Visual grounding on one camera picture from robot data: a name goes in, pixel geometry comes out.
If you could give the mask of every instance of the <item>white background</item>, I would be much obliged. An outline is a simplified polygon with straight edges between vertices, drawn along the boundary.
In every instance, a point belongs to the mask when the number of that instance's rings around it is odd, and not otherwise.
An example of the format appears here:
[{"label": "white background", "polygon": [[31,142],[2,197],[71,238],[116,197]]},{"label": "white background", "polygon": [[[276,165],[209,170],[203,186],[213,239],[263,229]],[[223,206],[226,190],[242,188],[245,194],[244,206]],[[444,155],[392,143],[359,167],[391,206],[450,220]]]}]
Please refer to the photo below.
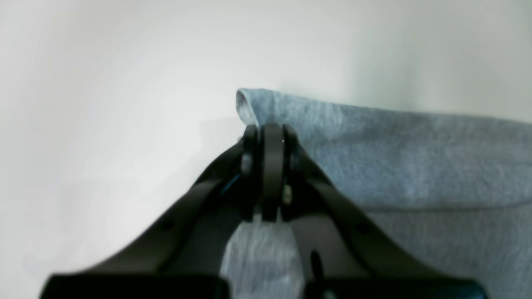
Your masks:
[{"label": "white background", "polygon": [[532,122],[532,2],[0,0],[0,298],[141,233],[239,87]]}]

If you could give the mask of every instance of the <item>gray cloth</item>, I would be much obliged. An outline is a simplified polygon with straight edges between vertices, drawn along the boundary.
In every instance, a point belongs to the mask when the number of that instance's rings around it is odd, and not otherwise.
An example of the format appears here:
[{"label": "gray cloth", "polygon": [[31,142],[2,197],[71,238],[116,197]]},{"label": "gray cloth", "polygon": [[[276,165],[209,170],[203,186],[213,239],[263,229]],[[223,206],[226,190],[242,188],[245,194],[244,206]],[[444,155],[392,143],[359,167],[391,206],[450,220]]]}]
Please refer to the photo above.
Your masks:
[{"label": "gray cloth", "polygon": [[[421,261],[493,299],[532,298],[531,125],[265,89],[240,89],[237,111],[245,124],[292,125],[336,188]],[[222,274],[238,298],[293,298],[302,285],[291,231],[267,231],[241,226],[228,245]]]}]

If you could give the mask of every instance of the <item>gray towel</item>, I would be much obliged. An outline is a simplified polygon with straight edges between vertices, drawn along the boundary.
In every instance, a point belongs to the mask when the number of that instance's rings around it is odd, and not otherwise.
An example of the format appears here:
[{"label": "gray towel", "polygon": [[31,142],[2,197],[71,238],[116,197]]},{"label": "gray towel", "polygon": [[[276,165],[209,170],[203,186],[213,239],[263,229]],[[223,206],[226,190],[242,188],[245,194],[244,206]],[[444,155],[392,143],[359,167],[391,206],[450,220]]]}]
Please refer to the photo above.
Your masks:
[{"label": "gray towel", "polygon": [[[532,298],[532,125],[265,89],[240,89],[237,111],[245,124],[292,125],[336,188],[422,262],[477,279],[492,299]],[[291,245],[286,227],[242,225],[222,267],[234,295],[293,298],[303,281]]]}]

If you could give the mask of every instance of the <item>white wall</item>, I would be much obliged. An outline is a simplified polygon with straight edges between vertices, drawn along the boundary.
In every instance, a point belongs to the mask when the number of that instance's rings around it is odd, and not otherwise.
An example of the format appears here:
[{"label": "white wall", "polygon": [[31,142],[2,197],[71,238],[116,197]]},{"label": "white wall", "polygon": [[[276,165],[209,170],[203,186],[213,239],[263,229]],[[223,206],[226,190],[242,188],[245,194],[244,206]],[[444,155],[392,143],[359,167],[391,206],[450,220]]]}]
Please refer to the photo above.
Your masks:
[{"label": "white wall", "polygon": [[528,0],[0,0],[0,298],[142,232],[238,87],[532,122]]}]

